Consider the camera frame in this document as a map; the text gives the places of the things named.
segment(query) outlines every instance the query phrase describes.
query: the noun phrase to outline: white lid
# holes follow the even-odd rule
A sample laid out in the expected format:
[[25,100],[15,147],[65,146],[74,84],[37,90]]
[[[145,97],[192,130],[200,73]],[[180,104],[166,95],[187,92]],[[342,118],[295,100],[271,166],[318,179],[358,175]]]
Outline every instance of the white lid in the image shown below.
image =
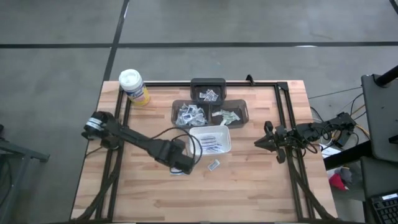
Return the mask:
[[120,73],[119,83],[123,90],[135,90],[141,86],[142,78],[134,69],[127,69]]

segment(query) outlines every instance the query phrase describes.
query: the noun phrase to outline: small plastic bin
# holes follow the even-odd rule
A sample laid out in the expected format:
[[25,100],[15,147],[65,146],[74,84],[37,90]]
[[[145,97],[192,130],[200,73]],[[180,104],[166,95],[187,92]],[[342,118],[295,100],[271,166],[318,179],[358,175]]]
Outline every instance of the small plastic bin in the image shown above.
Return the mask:
[[[205,155],[213,155],[213,154],[222,154],[229,152],[231,150],[231,136],[229,135],[229,129],[226,126],[207,126],[207,127],[198,127],[191,128],[189,130],[189,134],[195,136],[199,141],[203,138],[208,138],[209,136],[214,137],[216,142],[221,145],[221,147],[217,151],[213,150],[203,150],[203,156]],[[200,155],[200,145],[195,139],[193,139],[193,143],[190,141],[190,152],[193,154],[193,145],[195,145],[195,155]]]
[[223,116],[212,116],[214,112],[225,110],[228,112],[235,112],[236,115],[241,118],[239,121],[232,121],[231,124],[227,125],[229,128],[242,128],[244,124],[249,121],[249,112],[246,102],[244,100],[226,100],[220,106],[211,105],[210,107],[210,119],[214,125],[220,125],[223,122]]
[[[213,90],[217,95],[216,101],[204,101],[200,93]],[[226,82],[224,78],[193,78],[191,80],[191,99],[210,105],[222,105],[226,98]]]
[[197,126],[193,126],[193,125],[183,125],[183,126],[179,126],[176,125],[177,122],[177,118],[178,118],[178,113],[180,112],[180,108],[183,105],[196,105],[198,108],[203,108],[204,112],[205,112],[205,119],[207,120],[207,123],[203,126],[208,126],[210,123],[210,119],[209,119],[209,110],[210,110],[210,106],[208,104],[201,104],[192,100],[175,100],[172,104],[172,123],[179,127],[179,128],[193,128],[193,127],[197,127]]

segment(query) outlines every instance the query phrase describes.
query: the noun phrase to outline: red object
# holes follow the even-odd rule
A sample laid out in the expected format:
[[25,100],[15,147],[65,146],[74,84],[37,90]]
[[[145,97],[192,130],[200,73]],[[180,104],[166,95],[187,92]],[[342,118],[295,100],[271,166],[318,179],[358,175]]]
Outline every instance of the red object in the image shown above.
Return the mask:
[[339,189],[339,190],[344,190],[344,191],[347,190],[344,187],[343,181],[341,180],[341,177],[339,174],[334,174],[332,177],[330,177],[329,183],[330,183],[330,185],[337,187],[337,189]]

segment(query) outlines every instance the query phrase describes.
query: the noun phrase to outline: black plastic container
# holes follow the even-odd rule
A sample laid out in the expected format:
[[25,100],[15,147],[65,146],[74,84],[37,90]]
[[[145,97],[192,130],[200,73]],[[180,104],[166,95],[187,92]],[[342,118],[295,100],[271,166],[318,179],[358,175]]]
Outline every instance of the black plastic container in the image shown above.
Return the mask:
[[[217,95],[216,101],[204,101],[199,97],[200,93],[213,90]],[[224,78],[192,78],[191,80],[191,99],[200,103],[210,105],[222,105],[226,98],[226,82]]]
[[[204,112],[205,112],[205,119],[207,120],[207,123],[205,124],[205,125],[203,125],[203,126],[193,126],[193,125],[183,125],[183,126],[179,126],[179,125],[176,125],[175,123],[176,123],[176,121],[177,121],[177,118],[178,118],[178,112],[180,112],[180,108],[183,106],[183,105],[196,105],[198,108],[202,108],[203,110],[204,110]],[[179,128],[193,128],[193,127],[204,127],[204,126],[209,126],[209,125],[211,125],[210,124],[210,119],[209,119],[209,112],[210,112],[210,106],[209,106],[209,104],[202,104],[202,103],[198,103],[198,102],[196,102],[196,101],[192,101],[192,100],[175,100],[174,102],[173,102],[173,105],[172,105],[172,123],[175,125],[175,126],[177,126],[177,127],[179,127]]]
[[[249,121],[249,111],[244,100],[226,100],[222,105],[211,105],[210,116],[212,113],[219,112],[220,110],[235,112],[241,118],[239,121],[232,121],[231,124],[227,125],[229,128],[242,128]],[[223,121],[223,116],[211,116],[210,119],[213,125],[220,125]]]

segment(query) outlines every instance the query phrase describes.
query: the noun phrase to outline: concrete floor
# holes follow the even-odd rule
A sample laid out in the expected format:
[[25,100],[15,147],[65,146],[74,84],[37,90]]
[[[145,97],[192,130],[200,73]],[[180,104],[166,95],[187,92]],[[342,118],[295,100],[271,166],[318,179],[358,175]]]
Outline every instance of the concrete floor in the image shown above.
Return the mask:
[[[111,43],[122,4],[0,0],[0,44]],[[388,0],[131,0],[120,42],[397,41],[397,21]],[[51,154],[47,164],[32,163],[17,221],[68,220],[87,145],[80,132],[96,108],[109,51],[0,49],[4,137]],[[127,68],[145,80],[242,80],[251,74],[257,80],[304,80],[311,98],[360,86],[361,75],[386,72],[396,55],[398,47],[118,49],[110,80]],[[360,93],[310,103],[329,119]],[[358,123],[367,128],[365,117]],[[357,203],[335,200],[342,219],[360,221]]]

